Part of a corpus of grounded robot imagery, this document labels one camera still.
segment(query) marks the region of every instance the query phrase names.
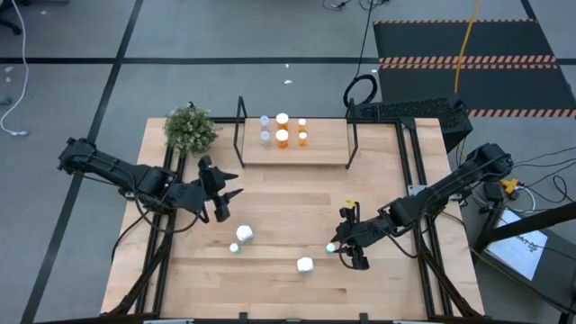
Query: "paper sheet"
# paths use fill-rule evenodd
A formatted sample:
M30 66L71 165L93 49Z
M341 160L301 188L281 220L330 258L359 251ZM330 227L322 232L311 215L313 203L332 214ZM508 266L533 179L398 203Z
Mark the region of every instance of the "paper sheet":
M519 220L520 217L513 211L505 210L499 220L498 227ZM532 280L544 251L540 247L545 247L547 240L546 235L536 230L491 243L486 250L528 280Z

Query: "white bottle cap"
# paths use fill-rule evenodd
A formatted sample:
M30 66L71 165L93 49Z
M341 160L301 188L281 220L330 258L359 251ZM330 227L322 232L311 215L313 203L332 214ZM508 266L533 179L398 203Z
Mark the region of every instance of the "white bottle cap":
M241 225L236 230L236 237L240 243L246 243L254 237L254 233L252 233L252 229L248 225Z
M240 252L240 247L239 247L239 245L236 244L236 243L230 244L230 252L232 252L232 253L239 253L239 252Z
M281 123L281 124L287 123L288 122L288 115L283 113L283 112L278 113L276 115L276 122Z
M276 139L280 141L288 140L288 130L279 130L276 132Z
M314 268L314 262L309 257L302 257L296 261L296 267L298 268L298 272L309 272Z
M263 141L269 141L270 133L264 130L263 132L260 133L260 139Z
M336 251L336 246L333 243L328 243L326 245L326 253L334 253Z

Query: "wooden table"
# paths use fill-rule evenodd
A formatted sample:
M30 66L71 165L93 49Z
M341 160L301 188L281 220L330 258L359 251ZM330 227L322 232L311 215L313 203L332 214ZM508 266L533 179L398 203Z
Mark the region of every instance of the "wooden table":
M163 122L148 120L139 163L162 165L166 151ZM433 184L450 173L442 134L437 120L417 120L417 125L427 180ZM243 169L232 147L233 125L221 127L208 154L221 170L239 175L225 190L244 188L244 192L229 205L231 216L225 222L215 221L209 203L210 223L198 223L174 236L163 317L237 319L239 312L247 311L251 319L357 320L360 312L367 312L373 320L426 318L418 263L406 258L388 239L364 250L371 265L368 271L348 270L337 255L324 252L341 222L338 210L346 200L359 201L361 217L367 219L377 214L377 208L406 194L393 125L358 125L359 150L349 170L342 166ZM197 158L187 159L184 180L196 177L196 163ZM416 177L413 163L411 170ZM450 202L446 211L460 217L455 202ZM133 203L128 203L122 229L138 216ZM179 211L176 227L191 219L192 214ZM241 254L233 255L229 244L236 240L236 228L242 224L252 227L255 238L242 247ZM468 302L483 312L464 228L442 216L436 226L448 277ZM141 222L118 247L103 311L116 306L140 275L148 236L149 226ZM411 233L399 242L415 252ZM296 272L300 257L314 259L313 272ZM430 277L436 312L441 312L437 280L432 274Z

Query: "potted plant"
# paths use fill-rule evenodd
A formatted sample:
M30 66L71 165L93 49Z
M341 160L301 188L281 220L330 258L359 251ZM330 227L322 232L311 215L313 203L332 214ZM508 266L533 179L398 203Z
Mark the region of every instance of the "potted plant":
M208 112L194 106L176 107L166 116L164 124L167 144L181 153L201 154L216 140L216 124Z

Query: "small white bottle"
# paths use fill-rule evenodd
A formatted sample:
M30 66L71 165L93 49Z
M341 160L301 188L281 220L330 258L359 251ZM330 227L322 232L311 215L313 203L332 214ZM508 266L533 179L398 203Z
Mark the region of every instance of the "small white bottle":
M326 253L332 254L332 253L334 253L334 252L336 251L336 246L334 245L334 243L328 243L328 244L326 245L325 250L326 250Z
M307 273L314 269L314 262L309 257L302 257L296 261L296 268L299 273Z
M236 243L230 244L230 252L232 252L233 254L240 253L240 246Z
M260 117L260 126L262 127L262 131L269 131L268 124L270 123L270 119L268 116Z
M262 140L262 145L269 146L270 145L270 133L266 130L260 133L260 140Z
M252 229L248 225L241 225L236 229L236 237L240 243L244 244L254 238L254 233L252 233Z

